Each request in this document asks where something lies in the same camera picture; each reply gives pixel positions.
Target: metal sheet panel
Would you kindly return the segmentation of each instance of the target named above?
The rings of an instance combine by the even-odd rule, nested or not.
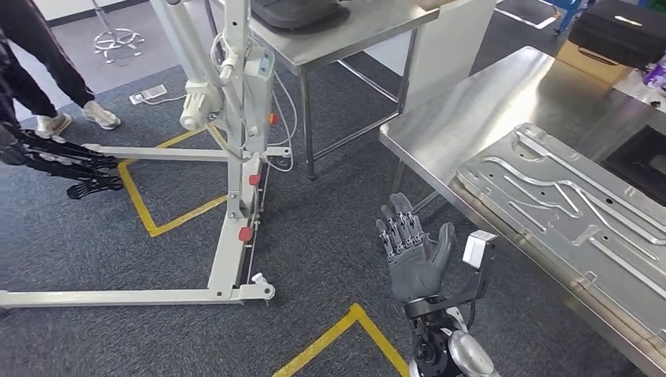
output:
[[[666,355],[666,208],[523,124],[458,169],[465,188]]]

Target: black robotic glove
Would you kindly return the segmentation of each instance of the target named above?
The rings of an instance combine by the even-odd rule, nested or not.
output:
[[[388,225],[382,220],[376,225],[387,253],[393,295],[403,303],[439,295],[448,257],[456,244],[453,224],[441,226],[435,243],[421,228],[419,217],[402,193],[391,194],[390,201],[396,213],[382,206]]]

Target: black case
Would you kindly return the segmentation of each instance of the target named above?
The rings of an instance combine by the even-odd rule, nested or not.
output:
[[[620,0],[601,0],[583,12],[569,41],[622,65],[643,68],[666,50],[666,14]]]

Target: yellow tape line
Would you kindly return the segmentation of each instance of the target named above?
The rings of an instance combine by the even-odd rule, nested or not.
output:
[[[165,141],[160,145],[157,145],[155,148],[170,147],[171,145],[177,144],[189,137],[197,135],[200,132],[203,132],[204,130],[205,129],[186,132],[180,136],[174,137],[171,140]],[[216,199],[211,200],[208,203],[205,203],[201,207],[191,210],[188,213],[183,214],[182,216],[179,216],[178,218],[175,218],[174,220],[167,222],[164,225],[157,225],[155,221],[153,221],[152,216],[150,215],[150,212],[148,211],[148,208],[146,207],[143,198],[141,198],[141,194],[139,193],[137,186],[134,184],[134,181],[130,176],[130,171],[127,168],[131,163],[134,163],[136,161],[137,160],[135,159],[126,159],[125,161],[122,161],[121,163],[118,164],[118,172],[120,174],[120,178],[125,183],[125,189],[127,190],[127,193],[130,195],[132,204],[134,205],[134,208],[137,210],[141,222],[144,224],[144,227],[146,228],[148,234],[151,237],[159,236],[164,232],[168,232],[171,229],[183,225],[185,222],[192,220],[193,218],[199,216],[200,214],[208,212],[209,210],[219,206],[220,204],[224,203],[227,200],[227,195],[220,196]]]
[[[389,359],[397,371],[400,372],[402,376],[409,377],[409,366],[407,366],[407,363],[402,360],[402,357],[391,345],[389,339],[387,339],[386,336],[384,336],[384,334],[382,334],[382,332],[377,328],[377,325],[375,325],[375,323],[370,320],[370,317],[368,317],[365,311],[363,311],[363,308],[361,308],[358,304],[353,304],[351,312],[356,313],[357,320],[360,325],[363,326],[365,332],[367,332],[372,337],[372,340],[375,341],[379,349],[382,351],[382,353],[384,353],[384,356]]]
[[[377,326],[372,322],[370,317],[363,311],[363,308],[358,304],[353,304],[349,308],[349,312],[337,324],[328,329],[322,336],[320,336],[314,343],[312,343],[305,351],[301,352],[297,357],[294,357],[287,365],[284,365],[279,371],[273,374],[273,377],[291,377],[299,369],[303,368],[313,358],[315,358],[324,348],[328,347],[334,340],[336,340],[343,332],[345,332],[352,324],[359,322],[361,327],[370,335],[373,341],[377,344],[379,349],[384,353],[391,364],[403,377],[409,377],[409,368],[407,363],[402,360],[400,354],[395,350],[388,339],[382,334]]]
[[[311,344],[305,351],[301,352],[297,357],[294,357],[289,364],[283,366],[279,371],[275,372],[273,377],[288,377],[296,373],[300,368],[308,364],[316,355],[318,355],[324,348],[328,347],[334,340],[336,340],[349,326],[356,322],[356,318],[352,313],[344,316],[337,324],[328,329],[322,336],[320,336],[313,344]]]

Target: sneaker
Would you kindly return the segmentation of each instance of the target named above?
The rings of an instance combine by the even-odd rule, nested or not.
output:
[[[37,115],[37,130],[35,133],[39,136],[59,136],[71,123],[71,116],[58,112],[53,118],[44,115]]]
[[[102,130],[114,130],[120,126],[120,119],[109,110],[104,110],[100,104],[95,101],[88,101],[81,109],[83,117],[90,122],[95,122],[102,127]]]

